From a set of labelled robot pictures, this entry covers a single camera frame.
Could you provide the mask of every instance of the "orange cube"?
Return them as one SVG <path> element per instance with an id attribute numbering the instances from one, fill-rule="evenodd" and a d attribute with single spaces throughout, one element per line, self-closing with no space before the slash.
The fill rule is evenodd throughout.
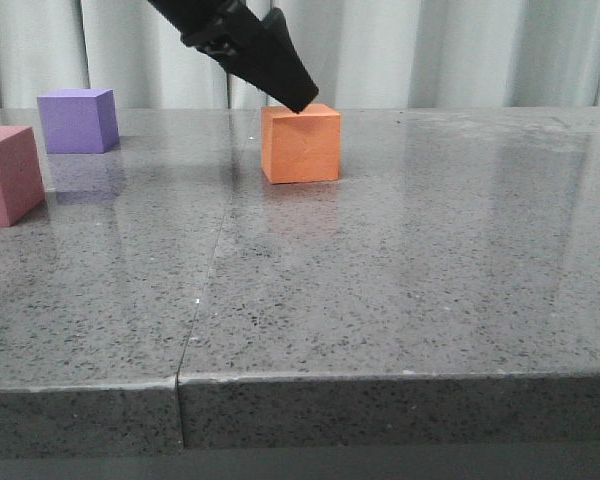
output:
<path id="1" fill-rule="evenodd" d="M 302 113 L 262 108 L 262 171 L 271 183 L 337 180 L 340 113 L 311 104 Z"/>

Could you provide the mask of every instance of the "purple cube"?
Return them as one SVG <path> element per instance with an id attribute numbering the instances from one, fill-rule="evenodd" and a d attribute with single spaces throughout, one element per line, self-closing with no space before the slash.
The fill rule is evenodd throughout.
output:
<path id="1" fill-rule="evenodd" d="M 111 89 L 55 90 L 38 109 L 47 153 L 104 153 L 120 141 Z"/>

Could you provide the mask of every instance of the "white curtain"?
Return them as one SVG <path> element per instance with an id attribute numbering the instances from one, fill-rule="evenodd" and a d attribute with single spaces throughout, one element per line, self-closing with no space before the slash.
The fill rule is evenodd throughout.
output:
<path id="1" fill-rule="evenodd" d="M 600 105 L 600 0 L 247 0 L 285 12 L 336 108 Z M 271 102 L 187 49 L 145 0 L 0 0 L 0 106 L 64 87 L 119 107 Z"/>

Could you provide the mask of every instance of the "cube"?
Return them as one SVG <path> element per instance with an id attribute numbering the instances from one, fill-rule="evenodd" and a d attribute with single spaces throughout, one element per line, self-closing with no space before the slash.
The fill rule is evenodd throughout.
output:
<path id="1" fill-rule="evenodd" d="M 337 180 L 340 173 L 340 113 L 311 104 L 300 114 L 263 107 L 262 171 L 271 183 Z"/>
<path id="2" fill-rule="evenodd" d="M 0 127 L 0 227 L 16 223 L 44 200 L 31 127 Z"/>
<path id="3" fill-rule="evenodd" d="M 38 109 L 47 153 L 104 153 L 120 141 L 111 89 L 55 90 Z"/>

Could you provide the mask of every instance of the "gray speckled table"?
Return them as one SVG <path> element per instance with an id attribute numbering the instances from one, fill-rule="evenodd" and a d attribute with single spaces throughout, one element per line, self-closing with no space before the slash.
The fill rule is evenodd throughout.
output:
<path id="1" fill-rule="evenodd" d="M 600 109 L 344 111 L 271 186 L 253 111 L 120 111 L 0 230 L 0 457 L 600 440 Z"/>

